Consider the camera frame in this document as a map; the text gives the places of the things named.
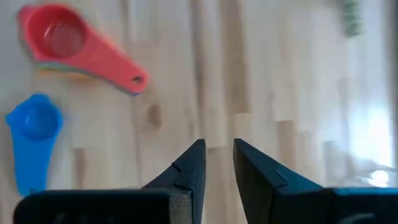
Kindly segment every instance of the black plastic part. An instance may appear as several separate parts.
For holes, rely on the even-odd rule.
[[[185,190],[192,197],[193,223],[201,223],[206,184],[206,142],[199,139],[144,188]]]
[[[56,190],[32,194],[15,224],[201,223],[206,145],[197,140],[162,174],[138,190]]]
[[[185,204],[174,213],[183,216],[192,209],[188,195],[167,189],[46,191],[25,198],[14,212],[14,223],[174,223],[170,209],[175,209],[176,198],[185,198]]]
[[[398,223],[398,189],[324,189],[242,139],[233,156],[248,224]]]

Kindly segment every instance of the green object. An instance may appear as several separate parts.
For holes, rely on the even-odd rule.
[[[359,35],[362,31],[360,0],[340,0],[343,7],[343,22],[347,37]]]

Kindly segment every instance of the wooden floor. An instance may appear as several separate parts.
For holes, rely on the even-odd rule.
[[[203,222],[232,224],[245,223],[233,138],[325,186],[396,167],[393,0],[362,0],[363,34],[352,39],[338,0],[62,1],[149,72],[137,97],[37,71],[14,17],[33,2],[0,3],[0,114],[36,91],[62,109],[50,189],[140,187],[205,138]],[[1,223],[20,199],[0,119]]]

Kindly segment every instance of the red measuring spoon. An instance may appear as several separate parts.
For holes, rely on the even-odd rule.
[[[59,63],[94,74],[132,94],[144,90],[145,71],[70,8],[26,5],[19,11],[18,21],[22,37],[39,63]]]

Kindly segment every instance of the hole in handle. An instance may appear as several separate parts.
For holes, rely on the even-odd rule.
[[[137,85],[140,85],[142,82],[144,82],[144,79],[141,76],[136,76],[132,78],[131,81]]]

